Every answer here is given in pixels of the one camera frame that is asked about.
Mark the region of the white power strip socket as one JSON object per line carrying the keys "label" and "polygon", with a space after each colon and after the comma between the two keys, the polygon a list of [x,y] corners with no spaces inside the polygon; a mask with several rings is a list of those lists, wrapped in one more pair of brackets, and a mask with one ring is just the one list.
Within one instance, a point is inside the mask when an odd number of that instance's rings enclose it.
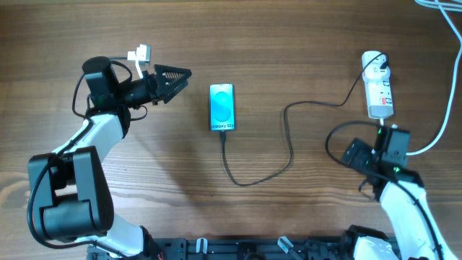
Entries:
{"label": "white power strip socket", "polygon": [[368,117],[375,120],[391,117],[394,111],[388,55],[380,51],[365,51],[362,68]]}

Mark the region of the Galaxy S25 smartphone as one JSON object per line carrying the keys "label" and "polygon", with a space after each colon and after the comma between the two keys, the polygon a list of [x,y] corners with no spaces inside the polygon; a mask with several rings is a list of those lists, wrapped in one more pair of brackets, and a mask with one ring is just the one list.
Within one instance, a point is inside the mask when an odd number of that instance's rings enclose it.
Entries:
{"label": "Galaxy S25 smartphone", "polygon": [[209,112],[211,131],[235,130],[235,95],[233,84],[210,85]]}

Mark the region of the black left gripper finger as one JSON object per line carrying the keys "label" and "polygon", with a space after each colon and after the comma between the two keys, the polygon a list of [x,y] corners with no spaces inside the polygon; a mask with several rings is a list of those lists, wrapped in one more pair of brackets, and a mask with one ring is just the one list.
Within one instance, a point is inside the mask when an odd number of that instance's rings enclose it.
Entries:
{"label": "black left gripper finger", "polygon": [[188,86],[188,81],[184,81],[180,83],[178,86],[168,90],[162,96],[162,101],[164,102],[164,104],[167,104],[168,102],[170,102],[181,90],[183,90],[187,86]]}
{"label": "black left gripper finger", "polygon": [[192,76],[190,69],[166,65],[154,65],[158,90],[182,90]]}

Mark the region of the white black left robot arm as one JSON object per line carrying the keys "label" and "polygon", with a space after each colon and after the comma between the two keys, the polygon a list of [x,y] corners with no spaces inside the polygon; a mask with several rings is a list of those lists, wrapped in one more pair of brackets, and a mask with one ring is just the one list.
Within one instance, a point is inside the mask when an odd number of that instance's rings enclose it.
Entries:
{"label": "white black left robot arm", "polygon": [[142,226],[114,212],[102,162],[128,133],[130,110],[168,103],[188,84],[189,69],[154,65],[138,80],[117,79],[119,61],[97,56],[82,65],[90,94],[80,130],[50,153],[28,163],[27,224],[45,247],[87,245],[114,259],[163,259],[164,252]]}

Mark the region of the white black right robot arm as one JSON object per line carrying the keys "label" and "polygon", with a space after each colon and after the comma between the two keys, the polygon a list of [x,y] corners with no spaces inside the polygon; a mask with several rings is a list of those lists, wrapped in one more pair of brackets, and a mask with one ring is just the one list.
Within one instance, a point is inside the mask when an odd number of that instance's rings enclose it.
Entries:
{"label": "white black right robot arm", "polygon": [[420,175],[407,168],[410,139],[407,130],[380,126],[374,146],[353,139],[341,164],[366,175],[392,225],[402,259],[456,259],[432,216]]}

